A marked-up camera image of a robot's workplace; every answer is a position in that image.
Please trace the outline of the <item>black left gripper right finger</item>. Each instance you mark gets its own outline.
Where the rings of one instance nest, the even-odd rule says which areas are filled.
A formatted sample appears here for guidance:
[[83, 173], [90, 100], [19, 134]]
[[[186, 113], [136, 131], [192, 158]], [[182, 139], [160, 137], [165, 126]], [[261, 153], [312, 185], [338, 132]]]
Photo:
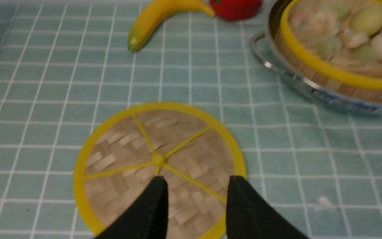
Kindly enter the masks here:
[[226, 234], [229, 239], [307, 239], [271, 207], [242, 176], [229, 177]]

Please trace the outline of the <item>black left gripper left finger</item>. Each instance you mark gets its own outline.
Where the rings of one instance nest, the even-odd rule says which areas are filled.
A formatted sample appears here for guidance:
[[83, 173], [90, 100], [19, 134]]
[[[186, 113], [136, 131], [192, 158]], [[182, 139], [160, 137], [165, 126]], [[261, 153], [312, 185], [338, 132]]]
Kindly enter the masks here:
[[155, 176], [139, 197], [96, 239], [166, 239], [168, 184]]

